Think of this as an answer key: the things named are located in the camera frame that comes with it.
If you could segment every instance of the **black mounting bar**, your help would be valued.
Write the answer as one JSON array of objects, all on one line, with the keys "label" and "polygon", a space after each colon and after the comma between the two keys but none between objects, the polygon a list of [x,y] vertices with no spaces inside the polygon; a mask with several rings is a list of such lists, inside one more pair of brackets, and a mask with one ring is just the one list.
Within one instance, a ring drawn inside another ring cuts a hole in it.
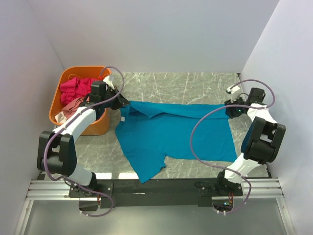
[{"label": "black mounting bar", "polygon": [[[212,197],[229,196],[228,192],[216,190],[216,178],[195,179],[152,179],[144,184],[139,180],[97,180],[98,189],[112,196],[116,207],[130,206],[169,206],[198,205],[211,207]],[[87,195],[81,189],[72,185],[69,197],[82,198],[80,210],[94,211],[98,208],[96,201],[84,201]],[[234,196],[242,196],[241,188],[233,190]],[[111,201],[101,198],[100,208],[109,208]]]}]

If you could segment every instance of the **marble floor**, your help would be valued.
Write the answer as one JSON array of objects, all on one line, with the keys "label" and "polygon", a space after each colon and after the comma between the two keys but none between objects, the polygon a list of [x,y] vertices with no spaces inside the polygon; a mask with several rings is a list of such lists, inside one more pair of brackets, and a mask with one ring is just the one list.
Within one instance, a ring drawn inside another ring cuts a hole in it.
[{"label": "marble floor", "polygon": [[[114,84],[121,86],[121,78],[114,74]],[[221,104],[230,99],[226,88],[239,81],[235,73],[125,73],[122,94],[128,100],[177,104]],[[76,142],[78,163],[86,169],[101,173],[101,178],[137,179],[137,175],[124,156],[115,135],[120,111],[111,112],[108,132],[102,136],[81,136]],[[230,119],[229,125],[237,155],[246,135],[250,120],[246,115]],[[228,166],[230,162],[210,161]],[[197,160],[165,158],[166,168],[156,175],[162,178],[216,177],[220,169],[211,168]],[[249,177],[268,177],[266,165],[254,169]]]}]

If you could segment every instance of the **laundry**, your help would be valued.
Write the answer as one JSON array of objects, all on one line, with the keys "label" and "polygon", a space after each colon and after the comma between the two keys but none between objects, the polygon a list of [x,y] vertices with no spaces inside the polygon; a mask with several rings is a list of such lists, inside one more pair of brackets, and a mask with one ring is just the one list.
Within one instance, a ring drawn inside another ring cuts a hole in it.
[{"label": "laundry", "polygon": [[67,106],[65,106],[60,113],[55,116],[57,123],[64,123],[67,119],[75,114],[79,105],[84,101],[83,97],[79,97],[71,101]]},{"label": "laundry", "polygon": [[[139,180],[144,183],[166,167],[166,156],[194,159],[189,147],[192,129],[205,114],[221,106],[131,101],[121,108],[122,118],[115,132]],[[193,147],[202,160],[236,160],[228,118],[225,112],[216,112],[196,130]]]},{"label": "laundry", "polygon": [[84,101],[83,97],[79,97],[74,99],[72,102],[70,102],[67,106],[65,106],[62,111],[64,113],[64,116],[69,119],[71,116],[74,115],[74,113],[77,111],[77,109],[79,108],[79,105],[81,104],[81,102]]},{"label": "laundry", "polygon": [[94,78],[80,79],[78,77],[74,77],[68,82],[61,84],[61,102],[66,105],[74,99],[85,97],[91,92],[91,85],[94,81],[98,80]]},{"label": "laundry", "polygon": [[59,112],[55,117],[55,120],[57,121],[57,123],[64,123],[67,121],[67,117],[64,116],[63,111]]}]

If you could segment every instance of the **clothing pile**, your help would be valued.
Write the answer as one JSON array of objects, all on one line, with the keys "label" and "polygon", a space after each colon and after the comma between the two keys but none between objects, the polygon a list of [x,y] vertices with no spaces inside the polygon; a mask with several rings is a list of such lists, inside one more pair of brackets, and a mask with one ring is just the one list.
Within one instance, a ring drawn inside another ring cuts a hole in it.
[{"label": "clothing pile", "polygon": [[84,97],[91,92],[91,85],[94,78],[80,79],[74,77],[66,83],[60,85],[61,102],[65,107],[55,116],[57,123],[64,123],[75,114]]}]

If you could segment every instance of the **blue t-shirt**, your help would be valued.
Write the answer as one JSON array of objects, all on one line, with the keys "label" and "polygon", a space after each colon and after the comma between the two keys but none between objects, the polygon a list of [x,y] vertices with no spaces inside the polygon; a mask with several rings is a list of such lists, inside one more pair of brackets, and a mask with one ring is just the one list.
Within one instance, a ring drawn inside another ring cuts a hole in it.
[{"label": "blue t-shirt", "polygon": [[[131,101],[121,108],[115,132],[126,158],[144,183],[165,167],[164,159],[195,159],[189,138],[196,123],[220,104],[162,104]],[[236,160],[228,116],[221,110],[198,126],[193,148],[202,160]]]}]

